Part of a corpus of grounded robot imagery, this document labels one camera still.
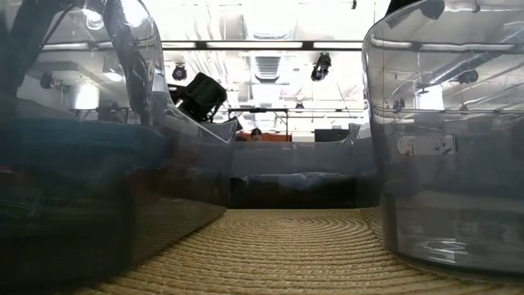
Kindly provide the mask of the long ceiling light strip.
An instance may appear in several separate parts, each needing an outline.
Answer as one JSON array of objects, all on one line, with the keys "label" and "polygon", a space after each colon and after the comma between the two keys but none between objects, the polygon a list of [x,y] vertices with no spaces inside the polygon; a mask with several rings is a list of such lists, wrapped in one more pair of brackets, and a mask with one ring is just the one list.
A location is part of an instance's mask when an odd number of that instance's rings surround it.
[{"label": "long ceiling light strip", "polygon": [[196,40],[163,41],[166,51],[308,51],[308,52],[359,52],[361,42],[311,40]]}]

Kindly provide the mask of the orange partition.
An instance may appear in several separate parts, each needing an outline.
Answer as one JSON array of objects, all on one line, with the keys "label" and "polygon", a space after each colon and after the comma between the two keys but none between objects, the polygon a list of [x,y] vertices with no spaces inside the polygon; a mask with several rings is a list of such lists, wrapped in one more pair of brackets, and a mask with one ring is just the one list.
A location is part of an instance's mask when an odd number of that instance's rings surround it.
[{"label": "orange partition", "polygon": [[[239,132],[236,133],[237,141],[256,141],[256,138],[252,138],[250,133]],[[271,134],[271,133],[262,133],[259,141],[266,142],[291,142],[292,136],[285,134]]]}]

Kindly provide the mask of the clear grey plastic tray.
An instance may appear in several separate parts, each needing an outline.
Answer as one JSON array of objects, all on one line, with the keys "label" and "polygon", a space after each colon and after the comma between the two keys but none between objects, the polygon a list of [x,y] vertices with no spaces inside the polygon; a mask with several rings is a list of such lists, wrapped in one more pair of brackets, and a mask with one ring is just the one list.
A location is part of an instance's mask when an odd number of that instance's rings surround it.
[{"label": "clear grey plastic tray", "polygon": [[415,2],[362,47],[386,248],[524,284],[524,0]]},{"label": "clear grey plastic tray", "polygon": [[380,184],[368,125],[351,124],[331,142],[237,142],[234,209],[366,208],[379,204]]},{"label": "clear grey plastic tray", "polygon": [[[150,19],[127,20],[148,64]],[[0,223],[0,294],[50,293],[129,270],[221,216],[230,192],[235,124],[197,122],[153,70],[148,114],[130,106],[124,72],[102,23],[70,11],[25,75],[0,93],[0,197],[94,197],[110,220],[43,226]]]}]

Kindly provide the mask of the black monitor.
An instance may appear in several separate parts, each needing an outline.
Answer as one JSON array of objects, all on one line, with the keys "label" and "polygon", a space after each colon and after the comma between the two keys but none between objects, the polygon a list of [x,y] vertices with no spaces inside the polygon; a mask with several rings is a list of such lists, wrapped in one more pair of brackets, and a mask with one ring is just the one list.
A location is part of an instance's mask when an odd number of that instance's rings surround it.
[{"label": "black monitor", "polygon": [[314,131],[314,141],[319,142],[336,142],[345,140],[349,135],[348,129],[316,129]]}]

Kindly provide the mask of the round woven straw placemat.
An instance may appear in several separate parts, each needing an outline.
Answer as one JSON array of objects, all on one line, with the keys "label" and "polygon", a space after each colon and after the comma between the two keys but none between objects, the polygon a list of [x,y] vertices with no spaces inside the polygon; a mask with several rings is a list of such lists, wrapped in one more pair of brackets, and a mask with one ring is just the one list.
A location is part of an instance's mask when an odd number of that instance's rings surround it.
[{"label": "round woven straw placemat", "polygon": [[524,285],[413,268],[384,248],[373,209],[230,210],[74,295],[524,295]]}]

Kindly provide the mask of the black metal gantry frame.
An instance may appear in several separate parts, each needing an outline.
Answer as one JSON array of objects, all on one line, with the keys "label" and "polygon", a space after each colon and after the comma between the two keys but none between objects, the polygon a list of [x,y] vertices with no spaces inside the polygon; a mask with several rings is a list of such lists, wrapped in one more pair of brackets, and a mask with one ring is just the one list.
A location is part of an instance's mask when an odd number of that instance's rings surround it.
[{"label": "black metal gantry frame", "polygon": [[290,134],[289,134],[289,127],[288,127],[290,110],[288,108],[265,108],[265,107],[245,108],[245,107],[239,107],[239,108],[228,108],[227,112],[228,112],[228,118],[229,119],[231,119],[231,114],[234,113],[234,112],[239,112],[239,113],[243,113],[243,112],[249,112],[249,113],[267,113],[267,112],[272,112],[275,115],[278,114],[279,112],[284,113],[285,116],[286,116],[286,120],[285,120],[285,126],[286,126],[286,135],[285,135],[285,137],[286,137],[286,142],[291,142],[291,138],[290,138]]}]

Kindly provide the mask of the silver ventilation duct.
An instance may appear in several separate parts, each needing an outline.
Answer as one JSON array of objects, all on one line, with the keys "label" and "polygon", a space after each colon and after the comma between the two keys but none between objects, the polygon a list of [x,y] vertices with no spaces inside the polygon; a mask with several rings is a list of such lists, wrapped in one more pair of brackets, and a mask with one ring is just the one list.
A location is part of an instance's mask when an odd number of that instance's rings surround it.
[{"label": "silver ventilation duct", "polygon": [[[291,40],[294,37],[298,0],[243,0],[246,38],[255,41]],[[261,83],[275,83],[282,57],[263,52],[251,58],[254,77]]]}]

